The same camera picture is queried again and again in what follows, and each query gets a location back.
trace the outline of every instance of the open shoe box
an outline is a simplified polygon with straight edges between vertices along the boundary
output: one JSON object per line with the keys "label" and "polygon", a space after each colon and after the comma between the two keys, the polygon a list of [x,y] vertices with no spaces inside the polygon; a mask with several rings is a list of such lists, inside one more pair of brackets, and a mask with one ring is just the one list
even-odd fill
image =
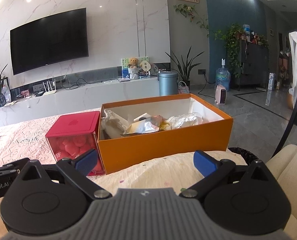
{"label": "open shoe box", "polygon": [[104,109],[110,109],[126,120],[144,113],[166,119],[194,112],[203,116],[203,123],[199,125],[117,139],[104,139],[100,119],[97,142],[106,174],[177,153],[225,151],[233,125],[232,117],[192,94],[103,104],[101,117],[105,117]]}

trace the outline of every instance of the red plastic container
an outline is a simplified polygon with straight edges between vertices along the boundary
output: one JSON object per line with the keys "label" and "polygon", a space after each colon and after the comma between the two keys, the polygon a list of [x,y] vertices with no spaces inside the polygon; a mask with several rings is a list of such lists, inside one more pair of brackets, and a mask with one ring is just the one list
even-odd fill
{"label": "red plastic container", "polygon": [[54,158],[73,160],[94,148],[98,152],[98,162],[89,176],[105,174],[96,140],[99,118],[99,111],[60,116],[45,135]]}

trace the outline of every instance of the blue gripper pad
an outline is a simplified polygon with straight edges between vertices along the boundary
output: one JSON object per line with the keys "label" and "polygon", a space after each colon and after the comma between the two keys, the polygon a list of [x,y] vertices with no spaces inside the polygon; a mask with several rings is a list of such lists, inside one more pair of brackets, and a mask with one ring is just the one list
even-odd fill
{"label": "blue gripper pad", "polygon": [[221,165],[218,160],[215,160],[213,157],[200,150],[194,152],[193,163],[204,177],[216,171]]}
{"label": "blue gripper pad", "polygon": [[83,153],[74,160],[74,168],[83,176],[87,176],[97,165],[98,153],[97,150],[91,149]]}

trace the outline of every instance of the hanging vine plant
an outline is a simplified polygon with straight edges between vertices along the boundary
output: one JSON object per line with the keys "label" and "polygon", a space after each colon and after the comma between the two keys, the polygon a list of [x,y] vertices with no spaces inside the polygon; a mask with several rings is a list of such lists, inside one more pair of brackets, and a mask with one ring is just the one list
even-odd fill
{"label": "hanging vine plant", "polygon": [[235,77],[240,76],[241,62],[238,59],[238,54],[240,52],[240,38],[241,34],[244,33],[243,28],[235,23],[231,27],[223,32],[218,30],[214,32],[215,40],[220,39],[225,41],[226,54],[228,58],[228,70],[235,75]]}
{"label": "hanging vine plant", "polygon": [[200,26],[202,29],[206,29],[209,31],[209,26],[207,24],[207,19],[204,19],[204,17],[199,16],[197,11],[195,10],[195,5],[192,6],[187,6],[187,4],[179,4],[179,5],[174,5],[175,11],[181,13],[185,18],[189,16],[190,22],[195,22],[197,20],[196,24]]}

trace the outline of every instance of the pink heater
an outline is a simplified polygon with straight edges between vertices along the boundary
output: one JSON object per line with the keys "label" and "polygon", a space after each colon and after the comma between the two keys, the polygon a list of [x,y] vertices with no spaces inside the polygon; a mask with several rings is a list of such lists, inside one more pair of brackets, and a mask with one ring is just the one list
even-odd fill
{"label": "pink heater", "polygon": [[216,87],[215,102],[217,105],[224,105],[226,102],[226,89],[222,85]]}

